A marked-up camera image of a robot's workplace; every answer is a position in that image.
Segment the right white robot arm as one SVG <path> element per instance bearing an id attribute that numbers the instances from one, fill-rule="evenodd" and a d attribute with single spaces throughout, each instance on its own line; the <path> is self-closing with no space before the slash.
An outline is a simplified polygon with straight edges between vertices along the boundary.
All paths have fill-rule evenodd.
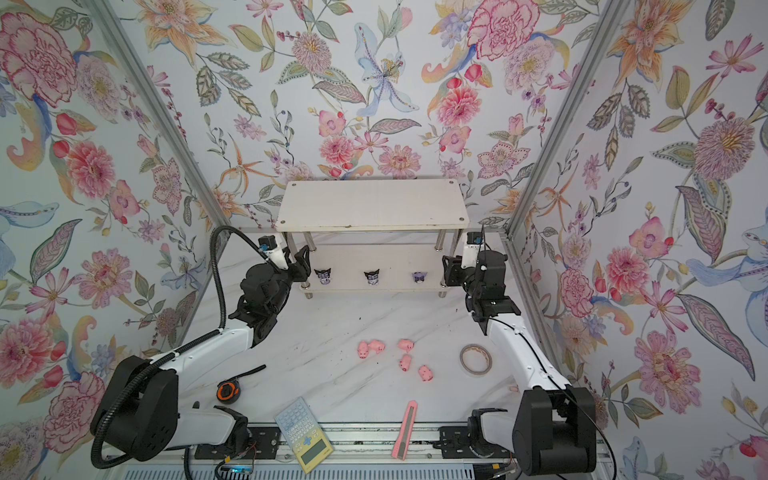
<path id="1" fill-rule="evenodd" d="M 470 448 L 483 457 L 503 448 L 528 476 L 593 472 L 598 427 L 592 394 L 563 377 L 531 336 L 506 295 L 507 256 L 482 250 L 473 258 L 469 265 L 463 256 L 444 256 L 443 282 L 464 290 L 466 310 L 506 356 L 522 397 L 515 413 L 474 410 Z"/>

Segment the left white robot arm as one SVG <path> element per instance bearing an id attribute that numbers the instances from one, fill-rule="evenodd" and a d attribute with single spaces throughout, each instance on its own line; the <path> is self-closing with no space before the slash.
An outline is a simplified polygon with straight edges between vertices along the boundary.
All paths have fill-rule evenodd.
<path id="1" fill-rule="evenodd" d="M 247 450 L 252 440 L 245 415 L 225 405 L 183 408 L 180 396 L 215 367 L 262 343 L 276 326 L 292 285 L 310 274 L 309 247 L 301 248 L 284 269 L 253 266 L 241 283 L 236 310 L 225 316 L 236 326 L 218 327 L 150 359 L 121 361 L 90 424 L 92 465 L 108 469 L 196 445 L 227 454 Z"/>

